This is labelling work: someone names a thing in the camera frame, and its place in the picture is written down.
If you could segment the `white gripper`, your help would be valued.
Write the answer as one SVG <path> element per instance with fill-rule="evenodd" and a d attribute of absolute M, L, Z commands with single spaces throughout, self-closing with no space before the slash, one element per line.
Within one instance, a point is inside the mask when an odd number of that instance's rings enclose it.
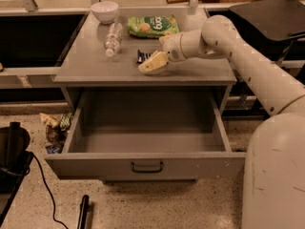
<path fill-rule="evenodd" d="M 186 60 L 181 46 L 182 33 L 166 34 L 159 37 L 159 43 L 163 46 L 163 51 L 155 51 L 152 56 L 138 66 L 138 70 L 143 74 L 155 73 L 165 67 L 167 63 L 180 62 Z"/>

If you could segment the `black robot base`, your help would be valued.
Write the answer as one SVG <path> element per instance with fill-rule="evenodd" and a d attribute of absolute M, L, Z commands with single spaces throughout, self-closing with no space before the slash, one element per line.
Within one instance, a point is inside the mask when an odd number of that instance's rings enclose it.
<path fill-rule="evenodd" d="M 26 151 L 30 134 L 19 122 L 0 128 L 0 225 L 14 200 L 20 184 L 29 173 L 32 160 Z"/>

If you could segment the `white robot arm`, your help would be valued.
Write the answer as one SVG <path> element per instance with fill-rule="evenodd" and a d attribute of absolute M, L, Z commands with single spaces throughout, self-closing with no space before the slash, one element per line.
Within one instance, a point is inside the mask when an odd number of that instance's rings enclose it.
<path fill-rule="evenodd" d="M 270 115 L 247 148 L 242 229 L 305 229 L 305 86 L 245 42 L 223 15 L 208 18 L 200 30 L 165 36 L 161 42 L 163 50 L 140 64 L 140 72 L 220 54 Z"/>

